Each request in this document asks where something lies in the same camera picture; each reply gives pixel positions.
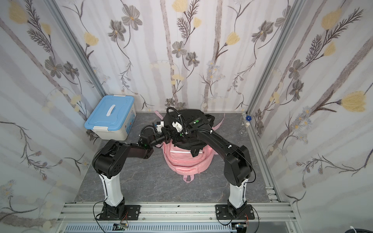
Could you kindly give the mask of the black fabric backpack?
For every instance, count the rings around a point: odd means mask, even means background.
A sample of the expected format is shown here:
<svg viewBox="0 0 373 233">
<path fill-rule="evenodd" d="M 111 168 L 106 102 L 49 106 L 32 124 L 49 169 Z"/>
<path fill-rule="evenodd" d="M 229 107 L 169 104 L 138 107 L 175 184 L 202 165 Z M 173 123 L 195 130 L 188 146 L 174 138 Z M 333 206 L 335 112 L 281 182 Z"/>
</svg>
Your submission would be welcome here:
<svg viewBox="0 0 373 233">
<path fill-rule="evenodd" d="M 211 129 L 214 125 L 215 117 L 210 114 L 205 114 L 198 109 L 182 109 L 176 110 L 176 108 L 168 107 L 166 109 L 166 115 L 163 118 L 165 127 L 163 129 L 171 129 L 176 132 L 177 130 L 172 126 L 173 122 L 179 122 L 183 126 L 183 131 L 190 131 L 193 128 L 198 128 L 203 125 L 208 125 L 208 129 Z M 193 146 L 201 143 L 203 146 L 207 145 L 205 142 L 199 140 L 196 136 L 196 132 L 191 132 L 192 141 L 190 143 L 173 143 L 175 146 L 183 148 L 185 150 L 191 150 Z"/>
</svg>

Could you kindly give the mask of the pink school backpack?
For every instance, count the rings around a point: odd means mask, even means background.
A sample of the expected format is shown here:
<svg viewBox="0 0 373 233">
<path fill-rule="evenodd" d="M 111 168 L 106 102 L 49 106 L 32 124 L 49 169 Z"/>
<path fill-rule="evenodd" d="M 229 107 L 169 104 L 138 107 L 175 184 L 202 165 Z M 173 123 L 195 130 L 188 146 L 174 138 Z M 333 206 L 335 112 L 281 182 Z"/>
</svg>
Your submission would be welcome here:
<svg viewBox="0 0 373 233">
<path fill-rule="evenodd" d="M 207 170 L 217 154 L 209 145 L 203 146 L 201 143 L 193 146 L 191 150 L 177 147 L 172 142 L 163 142 L 160 146 L 169 168 L 183 175 L 186 183 L 192 182 L 194 175 Z"/>
</svg>

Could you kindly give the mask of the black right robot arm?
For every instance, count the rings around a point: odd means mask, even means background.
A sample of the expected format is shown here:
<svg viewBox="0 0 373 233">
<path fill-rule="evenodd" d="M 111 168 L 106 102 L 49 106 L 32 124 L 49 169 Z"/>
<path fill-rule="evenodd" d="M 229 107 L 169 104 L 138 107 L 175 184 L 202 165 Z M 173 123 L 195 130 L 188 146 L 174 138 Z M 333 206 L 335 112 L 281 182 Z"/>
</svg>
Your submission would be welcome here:
<svg viewBox="0 0 373 233">
<path fill-rule="evenodd" d="M 231 184 L 228 206 L 242 212 L 246 206 L 245 184 L 253 172 L 249 150 L 237 146 L 213 129 L 215 117 L 197 109 L 176 110 L 167 107 L 164 117 L 169 127 L 172 144 L 190 151 L 193 157 L 206 146 L 213 149 L 224 160 L 224 176 Z"/>
</svg>

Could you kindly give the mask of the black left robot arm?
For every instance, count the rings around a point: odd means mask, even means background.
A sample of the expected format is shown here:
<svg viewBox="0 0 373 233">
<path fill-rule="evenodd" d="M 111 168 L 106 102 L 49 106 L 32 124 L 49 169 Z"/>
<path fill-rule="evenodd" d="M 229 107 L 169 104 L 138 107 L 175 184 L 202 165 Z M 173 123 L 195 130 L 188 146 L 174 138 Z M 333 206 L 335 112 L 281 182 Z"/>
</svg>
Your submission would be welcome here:
<svg viewBox="0 0 373 233">
<path fill-rule="evenodd" d="M 137 143 L 124 143 L 111 139 L 97 152 L 92 166 L 103 183 L 105 211 L 119 216 L 124 212 L 125 198 L 121 192 L 119 174 L 127 158 L 150 158 L 154 147 L 169 142 L 172 133 L 172 129 L 168 126 L 148 125 L 141 130 Z"/>
</svg>

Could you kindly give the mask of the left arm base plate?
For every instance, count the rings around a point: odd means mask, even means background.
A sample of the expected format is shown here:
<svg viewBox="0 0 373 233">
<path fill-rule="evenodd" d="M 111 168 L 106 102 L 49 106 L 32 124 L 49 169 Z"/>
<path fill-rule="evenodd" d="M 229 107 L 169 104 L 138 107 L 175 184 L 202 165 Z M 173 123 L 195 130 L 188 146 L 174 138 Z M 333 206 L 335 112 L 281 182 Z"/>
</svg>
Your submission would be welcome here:
<svg viewBox="0 0 373 233">
<path fill-rule="evenodd" d="M 140 209 L 140 205 L 120 205 L 118 207 L 105 205 L 98 220 L 138 220 Z"/>
</svg>

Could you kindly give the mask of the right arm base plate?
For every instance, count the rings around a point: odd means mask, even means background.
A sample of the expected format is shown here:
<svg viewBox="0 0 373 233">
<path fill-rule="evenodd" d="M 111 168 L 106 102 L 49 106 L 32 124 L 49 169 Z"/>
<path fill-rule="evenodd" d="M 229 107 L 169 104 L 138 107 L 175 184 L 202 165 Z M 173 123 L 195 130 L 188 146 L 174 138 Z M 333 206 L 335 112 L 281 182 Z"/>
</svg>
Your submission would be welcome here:
<svg viewBox="0 0 373 233">
<path fill-rule="evenodd" d="M 236 209 L 234 206 L 227 204 L 215 205 L 215 214 L 217 220 L 254 220 L 255 213 L 253 207 L 249 204 L 244 204 Z"/>
</svg>

